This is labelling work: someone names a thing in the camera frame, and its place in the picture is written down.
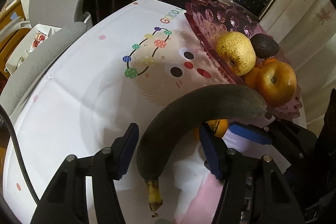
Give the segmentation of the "large orange tangerine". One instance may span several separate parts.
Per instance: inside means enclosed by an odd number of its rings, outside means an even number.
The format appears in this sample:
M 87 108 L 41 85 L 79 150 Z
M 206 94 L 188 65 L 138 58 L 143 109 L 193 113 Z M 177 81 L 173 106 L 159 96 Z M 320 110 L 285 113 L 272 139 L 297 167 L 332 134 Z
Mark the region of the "large orange tangerine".
M 218 138 L 224 138 L 225 133 L 228 130 L 228 120 L 227 119 L 216 119 L 206 122 L 210 129 L 214 132 L 214 135 Z M 197 126 L 196 128 L 193 128 L 191 130 L 191 133 L 194 137 L 196 137 L 197 140 L 199 140 L 199 128 L 200 126 Z

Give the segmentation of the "orange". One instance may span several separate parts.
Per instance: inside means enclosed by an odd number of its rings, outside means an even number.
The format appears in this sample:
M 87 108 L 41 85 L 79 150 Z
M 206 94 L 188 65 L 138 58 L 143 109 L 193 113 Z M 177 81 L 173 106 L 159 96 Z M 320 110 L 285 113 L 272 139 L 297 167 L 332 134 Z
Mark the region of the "orange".
M 267 64 L 269 63 L 273 63 L 273 62 L 277 62 L 277 59 L 274 57 L 269 57 L 269 58 L 265 58 L 265 59 L 258 59 L 256 61 L 255 67 L 262 69 L 263 67 L 265 67 Z
M 254 67 L 250 72 L 248 72 L 244 76 L 245 84 L 248 87 L 250 87 L 251 89 L 255 89 L 256 88 L 257 76 L 258 76 L 259 72 L 260 72 L 260 68 Z

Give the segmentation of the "dark overripe banana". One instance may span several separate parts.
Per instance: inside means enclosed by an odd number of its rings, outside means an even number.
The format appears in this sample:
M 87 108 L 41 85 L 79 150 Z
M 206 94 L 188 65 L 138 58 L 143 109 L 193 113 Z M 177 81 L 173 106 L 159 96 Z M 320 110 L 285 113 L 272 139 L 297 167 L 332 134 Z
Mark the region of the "dark overripe banana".
M 244 85 L 217 84 L 191 91 L 167 105 L 151 121 L 137 149 L 137 169 L 145 180 L 154 217 L 163 204 L 161 176 L 178 142 L 192 129 L 211 120 L 260 118 L 267 104 Z

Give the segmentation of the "red apple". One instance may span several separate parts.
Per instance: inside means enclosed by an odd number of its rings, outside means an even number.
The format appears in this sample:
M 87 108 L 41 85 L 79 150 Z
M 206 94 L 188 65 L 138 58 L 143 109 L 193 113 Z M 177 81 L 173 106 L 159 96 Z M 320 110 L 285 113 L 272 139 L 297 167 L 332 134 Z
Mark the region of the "red apple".
M 256 90 L 271 107 L 280 107 L 295 95 L 297 77 L 293 68 L 284 62 L 267 64 L 257 75 Z

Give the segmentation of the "yellow pear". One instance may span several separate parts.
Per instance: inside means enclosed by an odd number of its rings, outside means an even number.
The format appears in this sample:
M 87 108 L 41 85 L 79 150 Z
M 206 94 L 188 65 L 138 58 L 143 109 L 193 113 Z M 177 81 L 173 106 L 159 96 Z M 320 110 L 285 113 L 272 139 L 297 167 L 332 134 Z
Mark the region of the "yellow pear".
M 237 76 L 246 75 L 255 66 L 256 54 L 251 41 L 240 32 L 220 36 L 215 51 Z

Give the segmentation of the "dark avocado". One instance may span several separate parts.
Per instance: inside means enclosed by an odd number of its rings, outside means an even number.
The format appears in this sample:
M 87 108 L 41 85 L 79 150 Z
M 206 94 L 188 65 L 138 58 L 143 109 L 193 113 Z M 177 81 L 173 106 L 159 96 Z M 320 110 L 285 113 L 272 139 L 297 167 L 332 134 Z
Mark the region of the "dark avocado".
M 266 34 L 255 34 L 250 41 L 256 56 L 260 59 L 276 56 L 280 50 L 278 44 Z

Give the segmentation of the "cartoon printed tablecloth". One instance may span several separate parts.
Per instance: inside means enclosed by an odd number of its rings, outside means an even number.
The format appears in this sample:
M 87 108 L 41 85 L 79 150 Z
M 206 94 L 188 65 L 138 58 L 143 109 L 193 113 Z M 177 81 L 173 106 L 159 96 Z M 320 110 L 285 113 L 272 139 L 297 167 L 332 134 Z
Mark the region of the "cartoon printed tablecloth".
M 41 200 L 68 155 L 93 156 L 138 124 L 139 138 L 178 97 L 225 84 L 194 35 L 185 9 L 137 0 L 78 38 L 48 68 L 29 98 L 10 117 L 31 184 Z M 136 152 L 115 182 L 126 223 L 211 223 L 223 186 L 204 166 L 191 133 L 171 155 L 162 176 L 163 206 L 152 218 Z M 3 196 L 22 223 L 37 208 L 9 141 Z

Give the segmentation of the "purple glass fruit bowl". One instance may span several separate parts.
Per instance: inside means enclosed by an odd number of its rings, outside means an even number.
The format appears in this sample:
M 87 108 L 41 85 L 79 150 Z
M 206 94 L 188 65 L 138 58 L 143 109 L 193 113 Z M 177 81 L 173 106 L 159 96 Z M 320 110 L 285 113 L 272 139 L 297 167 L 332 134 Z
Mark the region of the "purple glass fruit bowl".
M 208 57 L 231 84 L 260 94 L 279 119 L 298 118 L 297 76 L 273 38 L 242 9 L 219 1 L 191 0 L 186 19 Z

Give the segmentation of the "white floral curtain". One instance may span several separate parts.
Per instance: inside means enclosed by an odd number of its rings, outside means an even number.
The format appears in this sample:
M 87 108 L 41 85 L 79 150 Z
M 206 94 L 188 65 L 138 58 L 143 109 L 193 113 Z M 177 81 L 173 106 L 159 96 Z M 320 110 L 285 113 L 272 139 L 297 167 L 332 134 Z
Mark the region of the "white floral curtain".
M 276 0 L 260 25 L 291 62 L 307 128 L 318 135 L 335 88 L 335 7 L 330 0 Z

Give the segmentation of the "white box on chair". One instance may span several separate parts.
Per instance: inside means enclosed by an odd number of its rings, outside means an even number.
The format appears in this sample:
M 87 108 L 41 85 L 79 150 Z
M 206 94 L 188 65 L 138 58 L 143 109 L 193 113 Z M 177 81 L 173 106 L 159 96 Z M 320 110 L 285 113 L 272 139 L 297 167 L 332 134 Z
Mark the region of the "white box on chair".
M 10 50 L 9 57 L 5 62 L 5 73 L 12 75 L 17 67 L 27 58 L 27 56 L 42 42 L 61 30 L 60 27 L 37 24 L 31 29 L 21 28 L 17 33 L 23 31 L 23 36 L 18 38 L 13 50 Z

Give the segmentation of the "wooden desk with drawers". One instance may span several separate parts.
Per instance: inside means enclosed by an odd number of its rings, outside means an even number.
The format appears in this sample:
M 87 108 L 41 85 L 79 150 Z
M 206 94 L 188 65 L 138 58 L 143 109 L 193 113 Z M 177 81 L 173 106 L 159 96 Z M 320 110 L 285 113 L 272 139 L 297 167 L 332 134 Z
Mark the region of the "wooden desk with drawers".
M 21 0 L 9 0 L 1 10 L 1 75 L 8 79 L 10 73 L 6 62 L 19 44 L 20 40 L 31 29 L 25 19 Z

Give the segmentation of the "grey office chair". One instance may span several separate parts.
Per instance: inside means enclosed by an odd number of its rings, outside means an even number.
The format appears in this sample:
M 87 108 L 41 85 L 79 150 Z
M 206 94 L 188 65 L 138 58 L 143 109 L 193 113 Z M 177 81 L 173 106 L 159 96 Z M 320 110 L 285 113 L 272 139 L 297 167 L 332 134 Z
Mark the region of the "grey office chair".
M 20 108 L 48 68 L 87 30 L 84 0 L 30 0 L 29 21 L 57 27 L 58 31 L 28 54 L 9 77 L 1 93 L 1 107 L 8 116 Z

